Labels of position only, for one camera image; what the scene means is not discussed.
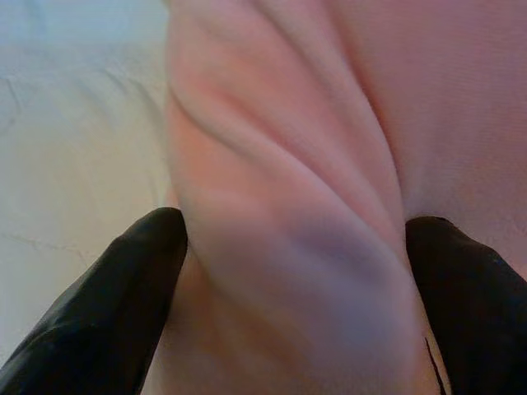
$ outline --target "white fabric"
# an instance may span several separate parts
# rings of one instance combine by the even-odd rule
[[[0,365],[164,200],[157,0],[0,1]]]

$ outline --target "white bed sheet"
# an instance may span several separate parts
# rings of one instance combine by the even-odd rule
[[[166,22],[158,0],[0,2],[0,364],[163,203]]]

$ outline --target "wrinkled sheet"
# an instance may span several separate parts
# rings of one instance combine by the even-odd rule
[[[153,393],[439,393],[403,225],[447,217],[527,277],[527,3],[174,0],[171,15],[192,249]]]
[[[0,2],[0,365],[164,202],[166,22],[154,0]]]

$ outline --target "pale surface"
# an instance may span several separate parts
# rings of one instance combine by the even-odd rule
[[[0,1],[0,365],[164,201],[166,21],[158,1]]]
[[[527,3],[174,0],[172,17],[192,255],[154,393],[439,393],[403,224],[446,216],[527,276]]]

